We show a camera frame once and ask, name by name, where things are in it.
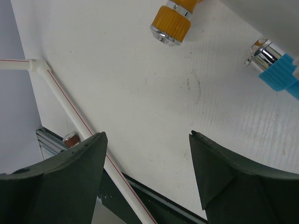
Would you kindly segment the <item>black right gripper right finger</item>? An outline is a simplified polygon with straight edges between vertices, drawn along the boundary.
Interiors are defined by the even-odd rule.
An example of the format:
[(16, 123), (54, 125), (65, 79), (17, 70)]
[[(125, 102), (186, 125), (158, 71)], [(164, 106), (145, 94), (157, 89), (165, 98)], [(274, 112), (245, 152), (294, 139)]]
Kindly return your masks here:
[(296, 224), (299, 176), (257, 163), (192, 131), (192, 163), (210, 224)]

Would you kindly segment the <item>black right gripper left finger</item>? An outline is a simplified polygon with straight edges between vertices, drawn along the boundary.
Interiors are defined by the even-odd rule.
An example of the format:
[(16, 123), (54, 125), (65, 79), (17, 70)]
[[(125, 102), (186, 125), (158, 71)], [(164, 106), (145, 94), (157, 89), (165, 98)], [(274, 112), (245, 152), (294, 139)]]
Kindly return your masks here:
[(1, 174), (1, 223), (91, 223), (107, 143), (104, 132), (96, 133), (40, 163)]

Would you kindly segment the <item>brown water faucet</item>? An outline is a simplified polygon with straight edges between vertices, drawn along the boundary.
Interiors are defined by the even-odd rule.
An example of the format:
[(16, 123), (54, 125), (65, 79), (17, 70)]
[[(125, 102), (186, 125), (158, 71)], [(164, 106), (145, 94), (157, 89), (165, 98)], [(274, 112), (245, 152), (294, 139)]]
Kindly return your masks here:
[(74, 147), (80, 143), (80, 138), (76, 132), (71, 132), (63, 137), (63, 143), (68, 147)]

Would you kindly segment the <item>white PVC pipe frame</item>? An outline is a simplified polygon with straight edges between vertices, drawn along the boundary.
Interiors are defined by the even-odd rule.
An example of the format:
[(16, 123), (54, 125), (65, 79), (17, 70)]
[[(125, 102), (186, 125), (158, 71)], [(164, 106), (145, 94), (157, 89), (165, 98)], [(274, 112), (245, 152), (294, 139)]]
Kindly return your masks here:
[[(65, 112), (68, 114), (79, 133), (87, 139), (92, 136), (94, 132), (89, 127), (84, 119), (84, 116), (80, 114), (79, 110), (72, 103), (71, 99), (67, 96), (67, 93), (62, 88), (61, 84), (54, 77), (52, 69), (42, 59), (27, 59), (27, 60), (13, 60), (13, 59), (1, 59), (0, 61), (1, 70), (28, 70), (30, 72), (37, 72), (41, 75), (56, 98), (58, 99)], [(151, 215), (149, 210), (143, 204), (139, 196), (135, 193), (133, 188), (130, 186), (124, 175), (115, 165), (113, 160), (110, 158), (109, 153), (106, 154), (104, 169), (128, 202), (134, 213), (137, 215), (139, 220), (143, 224), (156, 224), (157, 221)]]

